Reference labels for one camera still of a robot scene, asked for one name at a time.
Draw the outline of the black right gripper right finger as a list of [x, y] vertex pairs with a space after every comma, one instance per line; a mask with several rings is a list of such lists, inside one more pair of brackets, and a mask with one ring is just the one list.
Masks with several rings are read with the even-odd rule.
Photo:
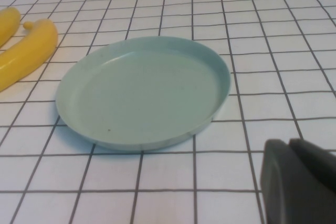
[[289, 141], [288, 195], [335, 197], [335, 156], [302, 139]]

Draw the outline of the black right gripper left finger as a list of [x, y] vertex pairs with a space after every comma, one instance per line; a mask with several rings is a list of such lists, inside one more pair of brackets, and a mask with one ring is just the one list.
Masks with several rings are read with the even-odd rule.
[[335, 155], [301, 139], [268, 140], [260, 176], [267, 223], [335, 223]]

